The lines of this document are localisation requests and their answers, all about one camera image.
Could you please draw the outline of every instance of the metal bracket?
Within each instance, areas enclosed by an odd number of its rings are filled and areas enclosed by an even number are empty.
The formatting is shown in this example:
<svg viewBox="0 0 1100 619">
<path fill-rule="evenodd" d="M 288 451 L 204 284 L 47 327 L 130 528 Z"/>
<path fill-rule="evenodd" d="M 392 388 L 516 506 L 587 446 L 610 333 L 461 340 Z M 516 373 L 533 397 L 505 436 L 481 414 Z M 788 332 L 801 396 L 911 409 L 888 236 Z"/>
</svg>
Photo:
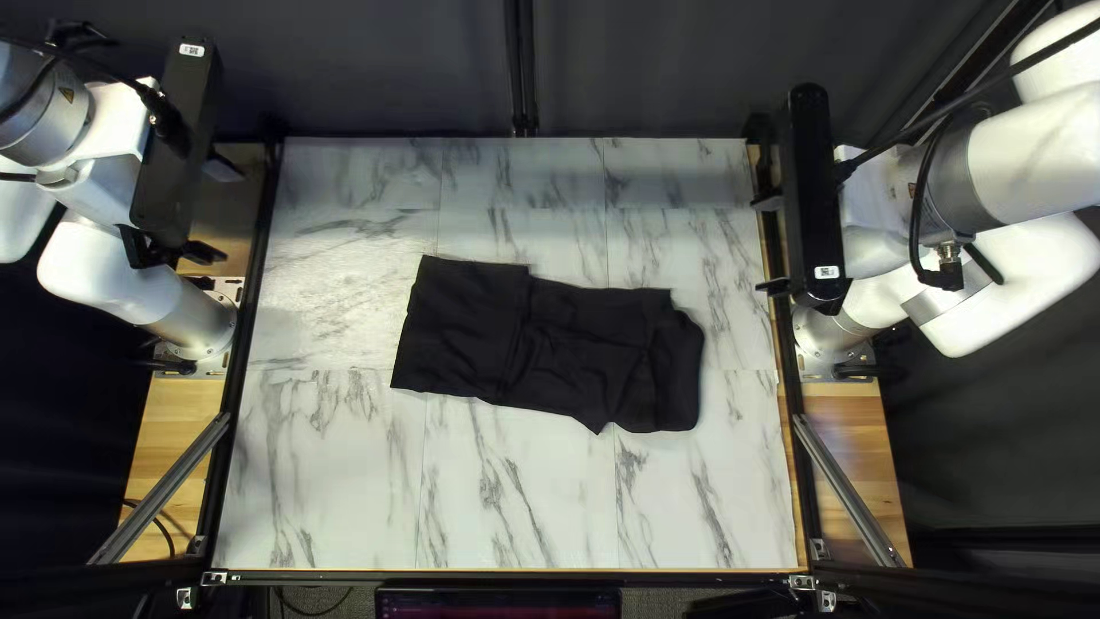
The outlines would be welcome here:
<svg viewBox="0 0 1100 619">
<path fill-rule="evenodd" d="M 836 458 L 829 453 L 828 447 L 825 446 L 825 443 L 814 432 L 805 414 L 791 416 L 791 430 L 794 431 L 794 435 L 799 442 L 810 453 L 810 457 L 813 458 L 814 464 L 821 469 L 829 487 L 833 488 L 837 498 L 840 499 L 840 505 L 844 506 L 848 518 L 851 519 L 856 526 L 856 530 L 859 531 L 859 537 L 867 544 L 871 556 L 875 557 L 875 562 L 887 567 L 905 567 L 905 561 L 898 553 L 898 549 L 890 541 L 890 538 L 887 537 L 886 532 L 882 531 L 879 521 L 876 520 L 875 515 L 871 513 L 867 504 L 864 502 L 859 493 L 856 491 L 856 487 L 851 485 L 851 482 L 844 474 L 844 469 L 840 468 Z"/>
<path fill-rule="evenodd" d="M 825 545 L 825 540 L 812 538 L 810 540 L 810 557 L 814 561 L 833 561 L 833 555 Z"/>
<path fill-rule="evenodd" d="M 157 482 L 130 516 L 127 517 L 118 529 L 107 541 L 103 542 L 91 559 L 88 565 L 102 565 L 106 563 L 118 563 L 127 554 L 130 546 L 141 537 L 157 512 L 164 508 L 168 499 L 179 489 L 187 476 L 195 471 L 195 467 L 202 462 L 210 450 L 226 434 L 229 428 L 229 413 L 221 413 L 215 418 L 206 429 L 195 438 L 195 441 L 184 451 L 179 458 L 173 464 L 164 477 Z"/>
<path fill-rule="evenodd" d="M 179 610 L 194 610 L 198 600 L 199 596 L 195 587 L 179 587 L 176 589 L 176 608 Z"/>
<path fill-rule="evenodd" d="M 229 572 L 204 572 L 202 579 L 199 581 L 199 585 L 204 587 L 227 584 L 229 584 Z"/>
<path fill-rule="evenodd" d="M 833 592 L 817 592 L 817 612 L 833 612 L 836 610 L 836 594 Z"/>
<path fill-rule="evenodd" d="M 817 588 L 816 581 L 809 574 L 791 574 L 787 577 L 787 586 L 795 592 L 813 592 Z"/>
<path fill-rule="evenodd" d="M 191 541 L 187 543 L 187 552 L 184 556 L 202 556 L 206 553 L 207 537 L 206 535 L 195 535 Z"/>
</svg>

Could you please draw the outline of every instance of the vertical metal pole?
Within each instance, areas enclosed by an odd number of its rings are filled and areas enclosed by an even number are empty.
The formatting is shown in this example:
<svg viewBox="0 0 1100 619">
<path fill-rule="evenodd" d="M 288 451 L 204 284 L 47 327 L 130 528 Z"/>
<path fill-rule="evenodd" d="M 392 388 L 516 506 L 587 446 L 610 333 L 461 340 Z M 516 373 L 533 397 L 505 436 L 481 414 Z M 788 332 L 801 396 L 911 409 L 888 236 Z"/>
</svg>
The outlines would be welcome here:
<svg viewBox="0 0 1100 619">
<path fill-rule="evenodd" d="M 890 538 L 879 527 L 879 521 L 875 519 L 867 504 L 856 493 L 855 486 L 851 485 L 848 476 L 840 469 L 840 465 L 837 464 L 836 458 L 829 453 L 828 447 L 825 446 L 825 443 L 814 432 L 813 427 L 810 425 L 810 420 L 804 414 L 793 414 L 791 416 L 791 428 L 794 430 L 794 435 L 805 446 L 806 452 L 810 453 L 810 457 L 813 458 L 814 464 L 825 475 L 825 479 L 833 487 L 833 491 L 840 498 L 840 504 L 844 506 L 845 511 L 848 512 L 848 517 L 856 524 L 859 537 L 864 539 L 864 543 L 871 551 L 875 562 L 883 567 L 905 567 L 905 561 L 898 554 L 898 550 L 890 542 Z"/>
<path fill-rule="evenodd" d="M 91 559 L 88 560 L 88 565 L 117 563 L 127 554 L 130 546 L 138 541 L 138 538 L 148 527 L 148 523 L 153 521 L 164 505 L 168 502 L 168 499 L 172 498 L 184 480 L 187 479 L 187 476 L 195 471 L 195 467 L 202 462 L 202 458 L 218 443 L 218 440 L 226 434 L 229 420 L 230 416 L 228 413 L 220 413 L 210 422 L 210 425 L 206 427 L 190 446 L 184 451 L 179 460 L 164 474 L 164 477 L 153 486 L 148 494 L 145 495 L 145 498 L 122 521 L 122 524 L 96 551 L 96 554 L 91 555 Z"/>
</svg>

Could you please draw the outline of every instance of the black wall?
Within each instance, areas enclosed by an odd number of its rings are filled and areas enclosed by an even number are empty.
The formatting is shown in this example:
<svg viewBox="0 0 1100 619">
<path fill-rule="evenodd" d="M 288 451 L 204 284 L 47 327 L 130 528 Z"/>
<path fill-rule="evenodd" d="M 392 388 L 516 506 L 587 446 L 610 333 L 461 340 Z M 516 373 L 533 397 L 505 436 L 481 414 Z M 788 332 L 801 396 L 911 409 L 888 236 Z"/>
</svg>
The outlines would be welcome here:
<svg viewBox="0 0 1100 619">
<path fill-rule="evenodd" d="M 1079 211 L 1100 233 L 1100 208 Z M 919 333 L 880 349 L 906 519 L 923 528 L 1100 524 L 1100 276 L 960 360 Z"/>
<path fill-rule="evenodd" d="M 296 133 L 506 134 L 505 0 L 36 0 L 8 31 L 89 20 L 128 43 L 110 58 L 158 75 L 168 42 L 218 42 L 221 133 L 271 112 Z M 839 139 L 900 126 L 1009 0 L 535 0 L 542 133 L 737 135 L 814 80 Z"/>
<path fill-rule="evenodd" d="M 144 332 L 38 285 L 52 231 L 0 264 L 4 570 L 84 564 L 114 531 L 150 380 Z"/>
</svg>

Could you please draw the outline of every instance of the black garment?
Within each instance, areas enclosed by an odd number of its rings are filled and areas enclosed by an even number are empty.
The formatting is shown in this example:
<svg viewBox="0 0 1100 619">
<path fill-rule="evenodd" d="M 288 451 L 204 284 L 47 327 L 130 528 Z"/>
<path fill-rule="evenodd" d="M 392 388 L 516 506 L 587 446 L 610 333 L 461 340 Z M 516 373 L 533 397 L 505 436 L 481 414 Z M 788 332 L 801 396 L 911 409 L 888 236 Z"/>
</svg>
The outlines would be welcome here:
<svg viewBox="0 0 1100 619">
<path fill-rule="evenodd" d="M 691 430 L 703 332 L 667 289 L 582 288 L 527 266 L 425 255 L 396 389 L 570 416 L 598 434 Z"/>
</svg>

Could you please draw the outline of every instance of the silver cylindrical joint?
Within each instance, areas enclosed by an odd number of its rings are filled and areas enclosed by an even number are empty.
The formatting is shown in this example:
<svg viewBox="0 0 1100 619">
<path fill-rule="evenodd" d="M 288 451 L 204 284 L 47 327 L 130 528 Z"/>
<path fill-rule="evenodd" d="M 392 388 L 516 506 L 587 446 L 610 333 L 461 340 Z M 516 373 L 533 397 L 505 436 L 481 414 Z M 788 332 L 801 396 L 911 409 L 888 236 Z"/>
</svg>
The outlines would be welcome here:
<svg viewBox="0 0 1100 619">
<path fill-rule="evenodd" d="M 936 148 L 921 219 L 921 242 L 925 245 L 972 237 L 1004 225 L 989 213 L 970 177 L 967 153 L 972 130 L 967 126 L 944 135 Z"/>
<path fill-rule="evenodd" d="M 117 228 L 72 210 L 46 243 L 37 275 L 51 292 L 161 336 L 183 360 L 220 355 L 233 340 L 230 298 L 199 289 L 166 264 L 131 267 Z"/>
<path fill-rule="evenodd" d="M 33 52 L 0 43 L 0 108 L 16 103 L 46 62 Z M 0 155 L 28 167 L 53 163 L 84 136 L 94 111 L 91 93 L 68 67 L 57 63 L 0 123 Z"/>
<path fill-rule="evenodd" d="M 794 325 L 794 341 L 799 349 L 815 358 L 847 362 L 846 353 L 865 340 L 879 333 L 860 325 L 840 309 L 836 317 L 826 317 L 809 307 L 796 307 L 791 317 Z"/>
<path fill-rule="evenodd" d="M 182 360 L 220 355 L 233 342 L 237 309 L 222 295 L 211 298 L 186 279 L 180 284 L 182 294 L 172 312 L 155 323 L 138 327 L 163 338 L 168 351 Z"/>
</svg>

